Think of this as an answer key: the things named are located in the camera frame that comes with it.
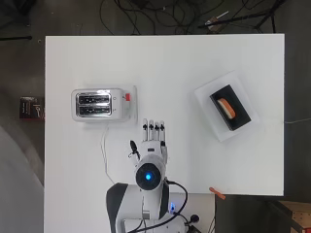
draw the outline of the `white cord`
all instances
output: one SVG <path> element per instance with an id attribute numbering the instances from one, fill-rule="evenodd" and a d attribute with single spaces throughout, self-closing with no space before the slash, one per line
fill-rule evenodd
<path id="1" fill-rule="evenodd" d="M 146 221 L 145 221 L 145 219 L 144 219 L 144 196 L 143 196 L 143 200 L 142 200 L 142 219 L 143 219 L 143 221 L 144 221 L 144 227 L 146 228 L 147 227 L 147 225 L 146 225 Z"/>
<path id="2" fill-rule="evenodd" d="M 287 124 L 300 123 L 300 122 L 308 121 L 308 120 L 311 120 L 311 118 L 299 119 L 299 120 L 294 120 L 294 121 L 284 121 L 284 123 L 287 123 Z"/>
<path id="3" fill-rule="evenodd" d="M 103 158 L 104 158 L 106 176 L 109 178 L 112 184 L 115 184 L 108 174 L 108 159 L 107 159 L 107 153 L 106 153 L 106 137 L 108 135 L 108 132 L 109 132 L 109 124 L 107 125 L 106 130 L 101 135 L 100 148 L 101 148 L 101 153 L 103 154 Z"/>

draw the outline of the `red object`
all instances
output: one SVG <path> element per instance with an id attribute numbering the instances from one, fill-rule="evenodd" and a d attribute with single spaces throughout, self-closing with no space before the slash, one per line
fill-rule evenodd
<path id="1" fill-rule="evenodd" d="M 211 191 L 211 192 L 214 192 L 215 195 L 218 195 L 219 198 L 225 200 L 225 196 L 224 196 L 223 194 L 219 193 L 219 191 L 215 190 L 214 187 L 210 187 L 210 191 Z"/>
<path id="2" fill-rule="evenodd" d="M 129 93 L 126 93 L 126 94 L 125 94 L 125 100 L 126 100 L 126 101 L 130 101 L 130 94 L 129 94 Z"/>

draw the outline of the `floor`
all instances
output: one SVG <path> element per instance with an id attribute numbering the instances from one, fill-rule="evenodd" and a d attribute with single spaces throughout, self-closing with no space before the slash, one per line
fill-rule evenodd
<path id="1" fill-rule="evenodd" d="M 168 0 L 154 1 L 161 7 Z M 201 8 L 208 10 L 219 0 L 206 0 Z M 250 5 L 258 0 L 250 0 Z M 249 12 L 265 10 L 274 0 L 265 0 L 252 11 L 242 10 L 240 16 Z M 30 26 L 12 25 L 0 31 L 0 37 L 31 34 L 32 41 L 0 43 L 0 124 L 25 150 L 33 153 L 44 163 L 43 122 L 18 119 L 20 96 L 44 96 L 45 94 L 45 36 L 47 35 L 110 35 L 99 19 L 101 0 L 45 0 L 38 1 L 30 14 Z M 226 0 L 218 9 L 203 19 L 229 11 L 224 19 L 231 18 L 242 6 L 240 0 Z M 311 15 L 309 0 L 288 0 L 276 14 L 277 31 L 286 34 L 285 56 L 285 119 L 293 121 L 311 117 L 306 100 L 311 97 Z M 133 26 L 126 15 L 111 0 L 105 0 L 103 20 L 116 35 L 131 35 Z M 185 21 L 191 20 L 191 9 L 186 10 Z M 161 16 L 163 23 L 174 23 L 170 17 Z M 258 19 L 246 19 L 243 23 L 256 23 Z M 142 35 L 153 34 L 152 24 L 138 14 L 137 27 Z M 271 33 L 270 20 L 261 28 Z M 156 34 L 174 34 L 174 28 L 156 24 Z M 193 34 L 206 34 L 205 30 L 191 30 Z M 227 26 L 222 34 L 258 33 L 250 28 Z M 285 197 L 284 199 L 311 202 L 311 122 L 304 121 L 285 125 Z M 218 201 L 217 232 L 289 232 L 289 227 L 270 213 L 260 200 L 252 196 L 228 196 Z"/>

